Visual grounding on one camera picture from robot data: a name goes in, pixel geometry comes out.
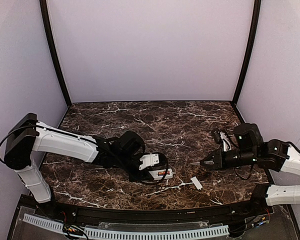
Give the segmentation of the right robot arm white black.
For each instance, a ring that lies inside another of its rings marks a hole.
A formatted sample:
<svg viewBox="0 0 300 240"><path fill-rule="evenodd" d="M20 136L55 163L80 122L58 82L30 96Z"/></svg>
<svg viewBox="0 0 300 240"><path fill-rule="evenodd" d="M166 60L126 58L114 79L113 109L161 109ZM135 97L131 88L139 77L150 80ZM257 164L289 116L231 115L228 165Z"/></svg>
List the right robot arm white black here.
<svg viewBox="0 0 300 240"><path fill-rule="evenodd" d="M227 170L242 166L290 173L300 176L300 150L290 141L264 141L255 123L242 123L233 129L234 143L227 133L215 129L214 141L221 146L199 164L210 170ZM300 205L300 185L262 183L255 186L250 202L266 208L277 205Z"/></svg>

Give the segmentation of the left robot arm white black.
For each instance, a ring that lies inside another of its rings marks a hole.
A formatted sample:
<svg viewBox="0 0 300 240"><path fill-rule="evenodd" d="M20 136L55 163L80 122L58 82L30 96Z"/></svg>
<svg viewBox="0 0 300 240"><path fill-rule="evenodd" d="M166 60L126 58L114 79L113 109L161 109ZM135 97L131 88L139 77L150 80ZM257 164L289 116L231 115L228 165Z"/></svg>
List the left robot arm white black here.
<svg viewBox="0 0 300 240"><path fill-rule="evenodd" d="M28 113L0 141L0 161L19 176L39 204L51 202L53 191L32 159L33 153L121 168L136 181L159 162L159 155L146 153L143 139L133 131L113 138L80 135L52 127Z"/></svg>

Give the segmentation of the white battery cover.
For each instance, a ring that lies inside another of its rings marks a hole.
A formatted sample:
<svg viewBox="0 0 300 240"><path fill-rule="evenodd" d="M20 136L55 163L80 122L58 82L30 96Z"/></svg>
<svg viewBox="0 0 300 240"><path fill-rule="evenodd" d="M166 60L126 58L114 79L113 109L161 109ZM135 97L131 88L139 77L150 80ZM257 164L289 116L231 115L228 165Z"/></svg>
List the white battery cover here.
<svg viewBox="0 0 300 240"><path fill-rule="evenodd" d="M200 181L197 179L196 176L192 177L190 180L195 185L197 190L201 190L203 188L202 184L200 183Z"/></svg>

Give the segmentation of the clear plastic screwdriver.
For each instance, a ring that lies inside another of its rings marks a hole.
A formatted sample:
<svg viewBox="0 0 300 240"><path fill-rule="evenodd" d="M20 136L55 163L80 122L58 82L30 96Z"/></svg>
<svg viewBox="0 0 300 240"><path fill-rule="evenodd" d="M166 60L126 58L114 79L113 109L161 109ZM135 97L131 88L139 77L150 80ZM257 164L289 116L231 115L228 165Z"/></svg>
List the clear plastic screwdriver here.
<svg viewBox="0 0 300 240"><path fill-rule="evenodd" d="M213 161L197 161L197 162L191 162L190 163L191 165L201 165L201 166L204 166L204 165L213 165L214 162Z"/></svg>

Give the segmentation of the white remote control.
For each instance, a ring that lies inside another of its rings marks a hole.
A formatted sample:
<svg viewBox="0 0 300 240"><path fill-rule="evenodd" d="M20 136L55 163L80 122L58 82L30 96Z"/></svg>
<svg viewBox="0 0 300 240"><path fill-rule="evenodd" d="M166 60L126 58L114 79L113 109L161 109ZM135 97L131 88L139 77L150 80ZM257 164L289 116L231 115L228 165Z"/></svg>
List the white remote control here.
<svg viewBox="0 0 300 240"><path fill-rule="evenodd" d="M149 171L150 175L153 177L153 180L154 181L159 181L163 178L163 176L165 175L166 173L166 170L165 169L160 169L160 170L152 170L152 171ZM165 180L167 179L172 179L173 178L173 171L171 168L169 168L167 170L167 173L165 175Z"/></svg>

